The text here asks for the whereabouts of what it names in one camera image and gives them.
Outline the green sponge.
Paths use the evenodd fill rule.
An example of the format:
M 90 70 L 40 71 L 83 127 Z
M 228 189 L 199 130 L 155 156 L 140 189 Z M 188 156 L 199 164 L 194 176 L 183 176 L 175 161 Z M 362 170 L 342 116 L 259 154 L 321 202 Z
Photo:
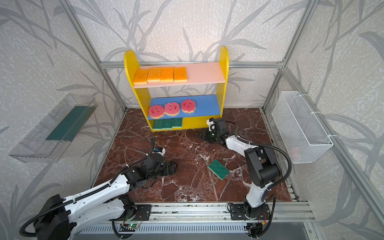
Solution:
M 224 180 L 224 178 L 230 173 L 222 163 L 218 160 L 214 160 L 209 166 L 209 170 L 211 170 L 220 180 Z
M 164 120 L 154 120 L 153 130 L 162 130 L 164 127 Z
M 182 118 L 172 119 L 172 129 L 180 129 L 182 127 L 183 127 L 183 119 Z
M 162 129 L 163 130 L 172 130 L 173 129 L 173 119 L 163 120 Z

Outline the pink smiley sponge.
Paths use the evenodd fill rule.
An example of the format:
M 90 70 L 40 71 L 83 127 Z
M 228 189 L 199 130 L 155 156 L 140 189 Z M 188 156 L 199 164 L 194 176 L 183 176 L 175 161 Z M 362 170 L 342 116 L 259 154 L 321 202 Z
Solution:
M 165 109 L 161 105 L 153 105 L 148 110 L 149 116 L 152 119 L 160 119 L 165 115 Z
M 191 100 L 191 99 L 187 99 L 187 100 L 184 100 L 182 103 L 181 103 L 181 110 L 186 113 L 186 114 L 192 114 L 195 112 L 196 110 L 196 102 Z
M 180 105 L 176 102 L 169 102 L 164 106 L 165 114 L 170 117 L 175 117 L 180 113 Z

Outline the orange sponge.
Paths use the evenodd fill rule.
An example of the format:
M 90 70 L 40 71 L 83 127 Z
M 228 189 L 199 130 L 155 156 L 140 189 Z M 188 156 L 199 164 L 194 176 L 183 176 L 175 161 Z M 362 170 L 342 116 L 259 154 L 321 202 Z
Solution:
M 173 67 L 162 68 L 160 81 L 161 81 L 161 83 L 173 82 L 174 81 L 174 68 Z
M 187 68 L 186 67 L 174 68 L 174 82 L 185 83 L 187 81 L 188 81 Z
M 161 81 L 162 68 L 150 68 L 147 75 L 148 83 L 156 83 Z
M 148 69 L 138 69 L 135 73 L 133 83 L 135 86 L 146 85 L 148 83 Z

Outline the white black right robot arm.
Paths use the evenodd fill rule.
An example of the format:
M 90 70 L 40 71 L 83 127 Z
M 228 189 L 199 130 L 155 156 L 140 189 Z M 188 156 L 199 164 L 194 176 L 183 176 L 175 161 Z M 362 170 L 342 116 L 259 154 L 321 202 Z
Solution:
M 231 123 L 223 118 L 210 118 L 207 120 L 208 128 L 204 131 L 203 139 L 245 157 L 252 184 L 244 201 L 244 213 L 247 218 L 254 219 L 262 211 L 267 193 L 290 176 L 293 164 L 289 155 L 277 147 L 249 141 L 238 135 L 238 130 L 230 133 L 227 124 Z M 274 151 L 283 155 L 288 163 L 287 172 L 283 177 Z

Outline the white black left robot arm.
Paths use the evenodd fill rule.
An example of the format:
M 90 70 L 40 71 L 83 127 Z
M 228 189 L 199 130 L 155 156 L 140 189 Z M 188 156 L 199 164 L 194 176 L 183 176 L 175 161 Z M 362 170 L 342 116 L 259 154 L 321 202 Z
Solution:
M 41 211 L 21 226 L 19 234 L 38 240 L 68 240 L 94 224 L 130 218 L 137 211 L 128 193 L 158 177 L 174 175 L 177 167 L 174 161 L 166 162 L 162 153 L 149 154 L 87 191 L 49 198 Z

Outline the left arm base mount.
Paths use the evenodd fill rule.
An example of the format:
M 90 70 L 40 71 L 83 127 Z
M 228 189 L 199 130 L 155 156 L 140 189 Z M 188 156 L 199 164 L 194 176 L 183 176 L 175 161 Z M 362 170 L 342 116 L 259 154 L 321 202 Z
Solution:
M 151 215 L 152 205 L 131 205 L 125 207 L 125 211 L 119 221 L 148 221 Z

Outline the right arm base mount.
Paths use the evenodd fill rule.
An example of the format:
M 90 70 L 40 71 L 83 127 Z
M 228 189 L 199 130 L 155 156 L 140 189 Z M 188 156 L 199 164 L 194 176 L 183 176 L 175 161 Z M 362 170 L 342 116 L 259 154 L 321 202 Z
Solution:
M 271 211 L 268 204 L 262 204 L 257 208 L 251 208 L 248 204 L 227 204 L 227 209 L 233 221 L 267 221 Z

